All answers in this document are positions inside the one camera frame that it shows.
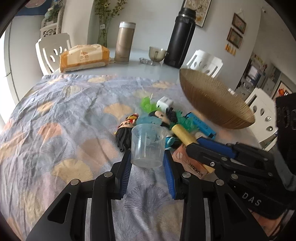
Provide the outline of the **orange cardboard box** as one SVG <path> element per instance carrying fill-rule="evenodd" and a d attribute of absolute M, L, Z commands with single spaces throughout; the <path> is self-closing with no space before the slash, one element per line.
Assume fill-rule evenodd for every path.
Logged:
<path fill-rule="evenodd" d="M 173 152 L 172 158 L 175 162 L 181 163 L 185 171 L 194 174 L 199 179 L 203 179 L 208 174 L 208 171 L 201 163 L 187 155 L 184 144 Z"/>

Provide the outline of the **amber ribbed glass bowl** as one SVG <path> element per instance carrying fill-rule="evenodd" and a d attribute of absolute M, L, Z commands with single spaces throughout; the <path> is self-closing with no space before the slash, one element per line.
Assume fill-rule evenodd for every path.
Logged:
<path fill-rule="evenodd" d="M 211 122 L 233 130 L 255 123 L 245 101 L 217 78 L 186 68 L 180 69 L 179 78 L 187 100 Z"/>

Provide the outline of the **blue rectangular lighter box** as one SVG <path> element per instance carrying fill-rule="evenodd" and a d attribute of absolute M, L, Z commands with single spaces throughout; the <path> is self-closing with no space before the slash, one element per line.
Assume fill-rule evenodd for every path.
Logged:
<path fill-rule="evenodd" d="M 216 132 L 210 128 L 205 122 L 199 119 L 196 115 L 192 112 L 185 115 L 186 118 L 191 118 L 193 124 L 196 125 L 199 130 L 208 138 L 214 140 L 216 137 Z"/>

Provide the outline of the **cartoon boy figure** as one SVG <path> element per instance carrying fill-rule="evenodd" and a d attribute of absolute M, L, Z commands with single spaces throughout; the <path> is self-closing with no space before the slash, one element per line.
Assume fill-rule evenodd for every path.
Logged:
<path fill-rule="evenodd" d="M 159 118 L 161 120 L 161 126 L 170 129 L 171 124 L 175 125 L 178 122 L 177 114 L 173 108 L 167 108 L 165 113 L 161 110 L 155 110 L 149 113 L 149 116 Z"/>

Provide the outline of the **white chair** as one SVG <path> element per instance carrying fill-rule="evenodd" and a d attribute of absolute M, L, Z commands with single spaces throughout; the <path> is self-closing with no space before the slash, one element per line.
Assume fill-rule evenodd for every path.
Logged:
<path fill-rule="evenodd" d="M 196 50 L 191 59 L 186 64 L 188 69 L 193 69 L 215 78 L 219 75 L 223 66 L 220 58 L 215 57 L 205 51 Z"/>
<path fill-rule="evenodd" d="M 269 151 L 277 141 L 275 102 L 261 89 L 255 88 L 246 99 L 254 113 L 255 122 L 249 128 L 261 147 Z"/>
<path fill-rule="evenodd" d="M 70 36 L 61 33 L 43 37 L 35 47 L 43 75 L 51 75 L 60 67 L 60 55 L 71 48 Z"/>

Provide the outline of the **small framed picture lower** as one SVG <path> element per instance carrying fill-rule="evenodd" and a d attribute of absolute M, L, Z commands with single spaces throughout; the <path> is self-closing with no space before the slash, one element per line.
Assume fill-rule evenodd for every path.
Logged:
<path fill-rule="evenodd" d="M 243 37 L 234 28 L 230 28 L 230 31 L 227 36 L 227 41 L 239 49 L 241 46 L 242 40 L 243 40 Z"/>

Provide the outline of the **yellow cylinder tube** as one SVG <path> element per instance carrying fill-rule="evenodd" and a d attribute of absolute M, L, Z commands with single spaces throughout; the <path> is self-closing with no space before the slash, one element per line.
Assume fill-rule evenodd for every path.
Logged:
<path fill-rule="evenodd" d="M 187 145 L 191 143 L 197 143 L 196 139 L 187 131 L 185 130 L 181 125 L 177 124 L 172 127 L 172 132 L 180 139 L 182 144 L 184 144 L 185 148 Z M 205 164 L 202 164 L 204 168 L 208 171 L 208 174 L 213 173 L 215 171 L 214 168 L 209 167 Z"/>

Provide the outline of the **clear plastic measuring cup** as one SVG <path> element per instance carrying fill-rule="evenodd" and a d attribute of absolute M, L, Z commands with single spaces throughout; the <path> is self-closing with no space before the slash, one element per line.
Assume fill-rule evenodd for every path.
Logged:
<path fill-rule="evenodd" d="M 158 168 L 163 164 L 167 130 L 143 123 L 132 129 L 131 163 L 140 168 Z"/>

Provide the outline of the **small ceramic cup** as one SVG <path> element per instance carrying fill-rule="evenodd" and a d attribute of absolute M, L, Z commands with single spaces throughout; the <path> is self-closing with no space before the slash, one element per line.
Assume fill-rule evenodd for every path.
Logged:
<path fill-rule="evenodd" d="M 149 47 L 149 58 L 154 62 L 161 62 L 164 60 L 167 51 L 163 48 Z"/>

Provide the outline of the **light green plastic toy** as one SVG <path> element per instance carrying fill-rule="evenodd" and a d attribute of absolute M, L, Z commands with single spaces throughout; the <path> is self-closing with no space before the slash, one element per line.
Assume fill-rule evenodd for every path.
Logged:
<path fill-rule="evenodd" d="M 151 102 L 151 99 L 148 96 L 142 98 L 141 103 L 140 103 L 140 107 L 146 113 L 151 113 L 153 111 L 158 110 L 156 103 Z"/>

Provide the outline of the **small framed picture upper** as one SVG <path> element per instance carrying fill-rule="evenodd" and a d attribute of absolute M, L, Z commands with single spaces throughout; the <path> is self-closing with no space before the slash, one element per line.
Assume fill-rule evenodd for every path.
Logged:
<path fill-rule="evenodd" d="M 246 29 L 246 22 L 236 13 L 233 15 L 232 25 L 236 27 L 236 29 L 244 34 Z"/>

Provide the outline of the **black-haired doll figure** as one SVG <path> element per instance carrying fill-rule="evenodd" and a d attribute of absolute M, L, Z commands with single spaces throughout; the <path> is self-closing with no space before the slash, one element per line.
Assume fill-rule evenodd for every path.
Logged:
<path fill-rule="evenodd" d="M 134 113 L 120 123 L 115 133 L 115 140 L 120 152 L 125 152 L 131 148 L 132 144 L 132 129 L 135 127 L 138 113 Z"/>

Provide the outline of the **white charger cube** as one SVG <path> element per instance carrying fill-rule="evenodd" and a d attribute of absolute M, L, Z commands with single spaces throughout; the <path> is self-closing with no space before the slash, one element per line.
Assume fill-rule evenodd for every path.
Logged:
<path fill-rule="evenodd" d="M 166 110 L 172 108 L 173 104 L 174 101 L 171 98 L 163 96 L 157 101 L 156 107 L 160 109 L 163 113 L 166 113 Z"/>

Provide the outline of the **patterned tablecloth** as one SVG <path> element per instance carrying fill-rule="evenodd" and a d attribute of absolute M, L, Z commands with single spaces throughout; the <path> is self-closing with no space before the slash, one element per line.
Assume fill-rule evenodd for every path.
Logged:
<path fill-rule="evenodd" d="M 23 97 L 1 132 L 1 213 L 20 240 L 72 179 L 93 180 L 122 159 L 114 133 L 146 96 L 193 111 L 176 83 L 111 75 L 47 75 Z M 112 211 L 117 240 L 180 238 L 183 203 L 161 167 L 133 166 Z"/>

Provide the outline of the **dark green plastic toy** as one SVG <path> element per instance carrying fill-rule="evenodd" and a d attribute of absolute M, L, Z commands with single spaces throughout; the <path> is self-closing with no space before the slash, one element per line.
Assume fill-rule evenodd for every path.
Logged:
<path fill-rule="evenodd" d="M 199 127 L 193 123 L 193 118 L 185 117 L 180 110 L 173 111 L 169 116 L 169 120 L 171 122 L 171 127 L 179 124 L 189 133 L 199 130 Z"/>

